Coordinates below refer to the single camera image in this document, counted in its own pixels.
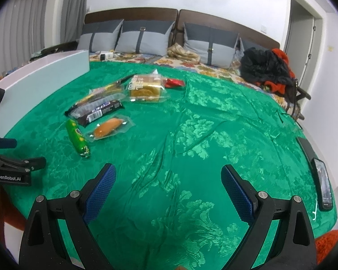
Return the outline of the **brown snack stick pack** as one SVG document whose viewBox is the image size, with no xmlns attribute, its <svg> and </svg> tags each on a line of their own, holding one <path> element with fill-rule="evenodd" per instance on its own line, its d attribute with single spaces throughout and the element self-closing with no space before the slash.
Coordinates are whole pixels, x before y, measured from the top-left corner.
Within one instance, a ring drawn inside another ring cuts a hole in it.
<svg viewBox="0 0 338 270">
<path fill-rule="evenodd" d="M 64 112 L 64 115 L 78 119 L 106 102 L 113 100 L 122 100 L 124 98 L 125 95 L 122 89 L 115 89 L 113 91 L 109 91 L 108 93 L 97 94 L 95 97 L 89 99 L 86 102 L 79 102 L 78 104 L 74 104 L 66 112 Z"/>
</svg>

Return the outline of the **packaged bread loaf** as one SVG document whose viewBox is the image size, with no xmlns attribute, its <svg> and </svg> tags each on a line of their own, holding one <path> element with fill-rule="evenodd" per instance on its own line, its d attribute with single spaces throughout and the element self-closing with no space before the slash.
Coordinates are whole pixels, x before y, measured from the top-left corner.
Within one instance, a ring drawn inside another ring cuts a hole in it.
<svg viewBox="0 0 338 270">
<path fill-rule="evenodd" d="M 157 69 L 148 74 L 133 75 L 125 87 L 125 93 L 131 102 L 162 102 L 169 98 L 165 78 Z"/>
</svg>

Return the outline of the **red snack packet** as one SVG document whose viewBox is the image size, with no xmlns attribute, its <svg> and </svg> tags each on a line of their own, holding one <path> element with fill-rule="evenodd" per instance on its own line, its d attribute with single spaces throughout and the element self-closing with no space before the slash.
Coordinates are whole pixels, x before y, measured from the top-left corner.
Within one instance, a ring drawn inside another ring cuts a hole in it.
<svg viewBox="0 0 338 270">
<path fill-rule="evenodd" d="M 185 87 L 185 82 L 179 79 L 166 78 L 164 86 L 165 88 Z"/>
</svg>

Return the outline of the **green candy packet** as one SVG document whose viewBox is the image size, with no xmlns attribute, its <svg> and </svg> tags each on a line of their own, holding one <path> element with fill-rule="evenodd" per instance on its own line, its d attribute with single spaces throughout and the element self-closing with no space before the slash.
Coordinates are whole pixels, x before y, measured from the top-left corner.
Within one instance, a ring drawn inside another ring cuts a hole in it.
<svg viewBox="0 0 338 270">
<path fill-rule="evenodd" d="M 89 146 L 86 139 L 82 135 L 77 123 L 72 119 L 66 121 L 66 130 L 75 151 L 82 157 L 88 158 L 90 156 Z"/>
</svg>

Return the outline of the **white storage box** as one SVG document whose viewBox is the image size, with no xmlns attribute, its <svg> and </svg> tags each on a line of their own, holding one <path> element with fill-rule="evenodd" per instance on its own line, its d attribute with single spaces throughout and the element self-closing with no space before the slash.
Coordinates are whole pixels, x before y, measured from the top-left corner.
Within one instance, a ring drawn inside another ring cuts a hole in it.
<svg viewBox="0 0 338 270">
<path fill-rule="evenodd" d="M 68 51 L 40 58 L 0 80 L 0 88 L 5 90 L 0 103 L 0 137 L 52 93 L 87 72 L 88 51 Z"/>
</svg>

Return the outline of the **black chocolate bar wrapper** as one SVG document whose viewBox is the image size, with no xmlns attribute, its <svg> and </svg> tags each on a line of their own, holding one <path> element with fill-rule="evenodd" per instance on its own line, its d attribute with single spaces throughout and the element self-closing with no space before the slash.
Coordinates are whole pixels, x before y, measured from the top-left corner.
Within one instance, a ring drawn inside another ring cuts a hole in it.
<svg viewBox="0 0 338 270">
<path fill-rule="evenodd" d="M 86 113 L 77 119 L 77 122 L 83 126 L 87 127 L 90 123 L 96 121 L 99 118 L 102 118 L 104 115 L 112 113 L 120 108 L 123 108 L 122 102 L 120 100 L 112 100 L 105 102 L 95 108 L 94 110 Z"/>
</svg>

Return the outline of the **sausage in clear pack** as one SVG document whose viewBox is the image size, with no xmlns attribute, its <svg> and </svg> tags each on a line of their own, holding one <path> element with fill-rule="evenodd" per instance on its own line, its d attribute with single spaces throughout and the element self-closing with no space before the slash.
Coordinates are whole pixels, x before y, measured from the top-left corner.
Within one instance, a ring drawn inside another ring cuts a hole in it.
<svg viewBox="0 0 338 270">
<path fill-rule="evenodd" d="M 128 116 L 118 115 L 97 124 L 94 129 L 85 133 L 85 138 L 89 142 L 95 142 L 120 133 L 126 133 L 134 126 L 134 122 Z"/>
</svg>

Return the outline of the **yellow black snack pack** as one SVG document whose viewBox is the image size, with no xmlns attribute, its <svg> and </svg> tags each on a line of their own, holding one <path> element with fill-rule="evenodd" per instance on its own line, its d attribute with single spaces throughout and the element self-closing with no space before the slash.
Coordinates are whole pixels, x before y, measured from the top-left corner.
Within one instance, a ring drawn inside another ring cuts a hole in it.
<svg viewBox="0 0 338 270">
<path fill-rule="evenodd" d="M 131 79 L 134 75 L 125 76 L 117 81 L 114 81 L 106 86 L 95 88 L 89 92 L 88 98 L 90 100 L 100 98 L 101 96 L 110 95 L 123 89 L 123 84 Z"/>
</svg>

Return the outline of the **small white device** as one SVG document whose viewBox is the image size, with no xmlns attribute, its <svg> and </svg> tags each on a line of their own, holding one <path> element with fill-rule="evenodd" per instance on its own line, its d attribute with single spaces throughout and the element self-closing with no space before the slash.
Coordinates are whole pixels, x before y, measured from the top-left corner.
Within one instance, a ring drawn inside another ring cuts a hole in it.
<svg viewBox="0 0 338 270">
<path fill-rule="evenodd" d="M 99 56 L 99 61 L 100 62 L 106 62 L 114 58 L 114 52 L 111 51 L 101 51 L 98 56 Z"/>
</svg>

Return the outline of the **grey curtain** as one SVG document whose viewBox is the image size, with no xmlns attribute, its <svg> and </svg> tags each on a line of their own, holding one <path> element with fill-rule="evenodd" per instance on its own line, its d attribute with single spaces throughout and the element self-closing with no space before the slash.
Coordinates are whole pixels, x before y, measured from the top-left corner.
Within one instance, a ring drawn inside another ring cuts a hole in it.
<svg viewBox="0 0 338 270">
<path fill-rule="evenodd" d="M 8 0 L 0 10 L 0 79 L 41 51 L 79 39 L 87 0 Z"/>
</svg>

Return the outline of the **green floral bedspread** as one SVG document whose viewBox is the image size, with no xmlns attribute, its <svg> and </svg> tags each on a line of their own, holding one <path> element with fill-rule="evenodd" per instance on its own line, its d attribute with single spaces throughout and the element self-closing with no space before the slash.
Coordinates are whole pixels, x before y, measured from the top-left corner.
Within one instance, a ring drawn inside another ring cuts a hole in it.
<svg viewBox="0 0 338 270">
<path fill-rule="evenodd" d="M 47 160 L 30 187 L 6 187 L 24 216 L 37 196 L 65 197 L 112 163 L 116 182 L 89 228 L 116 269 L 220 269 L 248 228 L 220 179 L 222 167 L 231 164 L 274 198 L 300 196 L 315 236 L 331 230 L 337 212 L 317 208 L 297 142 L 301 128 L 268 95 L 237 83 L 160 67 L 161 75 L 181 79 L 185 87 L 168 90 L 164 101 L 125 102 L 120 113 L 132 127 L 92 142 L 89 158 L 79 156 L 64 111 L 92 88 L 151 71 L 150 65 L 92 63 L 9 131 L 18 146 L 8 156 Z"/>
</svg>

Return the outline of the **grey pillow far left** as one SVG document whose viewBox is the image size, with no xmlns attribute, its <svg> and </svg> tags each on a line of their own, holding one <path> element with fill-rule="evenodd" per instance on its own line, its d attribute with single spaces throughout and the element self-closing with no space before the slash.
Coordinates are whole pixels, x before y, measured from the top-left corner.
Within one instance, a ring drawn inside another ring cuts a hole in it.
<svg viewBox="0 0 338 270">
<path fill-rule="evenodd" d="M 115 49 L 119 31 L 124 20 L 110 20 L 85 24 L 79 38 L 77 50 L 91 53 Z"/>
</svg>

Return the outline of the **grey pillow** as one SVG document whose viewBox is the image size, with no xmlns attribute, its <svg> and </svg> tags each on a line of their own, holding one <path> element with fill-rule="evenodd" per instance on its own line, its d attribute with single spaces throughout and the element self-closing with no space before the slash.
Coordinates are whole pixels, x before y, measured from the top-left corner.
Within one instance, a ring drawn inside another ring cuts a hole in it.
<svg viewBox="0 0 338 270">
<path fill-rule="evenodd" d="M 115 52 L 165 56 L 174 21 L 123 21 Z"/>
<path fill-rule="evenodd" d="M 213 27 L 184 23 L 184 49 L 200 56 L 200 62 L 228 69 L 233 60 L 239 34 Z"/>
<path fill-rule="evenodd" d="M 85 24 L 79 38 L 77 50 L 91 53 L 115 49 L 119 31 L 124 20 L 110 20 Z"/>
</svg>

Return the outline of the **floral bed sheet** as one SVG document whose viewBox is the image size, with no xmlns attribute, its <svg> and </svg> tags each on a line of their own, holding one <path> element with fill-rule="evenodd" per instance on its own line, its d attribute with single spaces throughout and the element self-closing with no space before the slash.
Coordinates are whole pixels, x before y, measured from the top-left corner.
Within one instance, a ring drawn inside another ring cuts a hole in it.
<svg viewBox="0 0 338 270">
<path fill-rule="evenodd" d="M 202 106 L 240 112 L 292 110 L 287 100 L 244 81 L 235 71 L 152 55 L 117 55 L 101 62 L 97 54 L 92 54 L 89 61 L 91 67 L 109 71 L 116 77 L 119 73 L 149 74 L 157 71 L 164 77 L 185 81 L 193 102 Z"/>
</svg>

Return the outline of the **black chair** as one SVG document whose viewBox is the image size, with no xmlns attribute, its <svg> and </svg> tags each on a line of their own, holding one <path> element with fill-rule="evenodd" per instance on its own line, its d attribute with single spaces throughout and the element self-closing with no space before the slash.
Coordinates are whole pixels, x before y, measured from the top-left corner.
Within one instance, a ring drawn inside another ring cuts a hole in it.
<svg viewBox="0 0 338 270">
<path fill-rule="evenodd" d="M 285 88 L 286 112 L 291 115 L 294 120 L 304 120 L 301 114 L 300 101 L 303 99 L 311 100 L 311 96 L 299 87 L 297 79 L 292 80 L 292 85 L 287 85 Z"/>
</svg>

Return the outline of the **grey pillow middle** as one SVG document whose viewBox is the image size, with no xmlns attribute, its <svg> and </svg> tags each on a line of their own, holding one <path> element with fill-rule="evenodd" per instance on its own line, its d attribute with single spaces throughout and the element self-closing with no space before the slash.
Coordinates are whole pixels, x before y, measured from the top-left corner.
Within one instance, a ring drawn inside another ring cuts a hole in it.
<svg viewBox="0 0 338 270">
<path fill-rule="evenodd" d="M 174 21 L 123 21 L 115 52 L 165 56 Z"/>
</svg>

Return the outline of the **black jacket pile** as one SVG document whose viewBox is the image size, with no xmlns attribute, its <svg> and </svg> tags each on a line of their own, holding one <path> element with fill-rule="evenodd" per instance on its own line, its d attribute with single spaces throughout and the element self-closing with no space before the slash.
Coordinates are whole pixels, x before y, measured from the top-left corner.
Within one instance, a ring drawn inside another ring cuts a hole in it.
<svg viewBox="0 0 338 270">
<path fill-rule="evenodd" d="M 271 50 L 254 47 L 245 50 L 239 69 L 241 77 L 249 83 L 269 81 L 288 86 L 293 86 L 294 83 L 287 63 Z"/>
</svg>

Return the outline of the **beige folded cloth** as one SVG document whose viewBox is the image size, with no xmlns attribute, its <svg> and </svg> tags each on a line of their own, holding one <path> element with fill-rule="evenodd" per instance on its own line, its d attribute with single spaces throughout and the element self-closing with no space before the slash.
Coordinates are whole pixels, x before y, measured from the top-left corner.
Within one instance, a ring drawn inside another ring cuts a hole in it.
<svg viewBox="0 0 338 270">
<path fill-rule="evenodd" d="M 200 63 L 200 56 L 192 51 L 184 49 L 179 43 L 174 43 L 174 45 L 167 48 L 167 55 L 183 62 L 189 62 L 193 64 Z"/>
</svg>

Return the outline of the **white door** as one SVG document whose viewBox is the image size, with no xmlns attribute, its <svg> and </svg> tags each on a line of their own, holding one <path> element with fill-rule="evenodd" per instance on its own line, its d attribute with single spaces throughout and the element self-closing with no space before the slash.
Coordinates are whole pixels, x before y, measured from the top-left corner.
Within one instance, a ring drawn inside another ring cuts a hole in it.
<svg viewBox="0 0 338 270">
<path fill-rule="evenodd" d="M 285 53 L 299 87 L 309 91 L 322 40 L 322 18 L 303 1 L 291 0 Z"/>
</svg>

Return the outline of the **grey pillow right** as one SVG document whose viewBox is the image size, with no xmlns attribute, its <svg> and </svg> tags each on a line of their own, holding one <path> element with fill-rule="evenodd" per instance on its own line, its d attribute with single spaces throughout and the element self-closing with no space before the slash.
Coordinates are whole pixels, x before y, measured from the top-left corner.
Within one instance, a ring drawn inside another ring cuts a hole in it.
<svg viewBox="0 0 338 270">
<path fill-rule="evenodd" d="M 184 23 L 184 49 L 200 56 L 200 62 L 228 69 L 233 60 L 239 34 L 213 27 Z"/>
</svg>

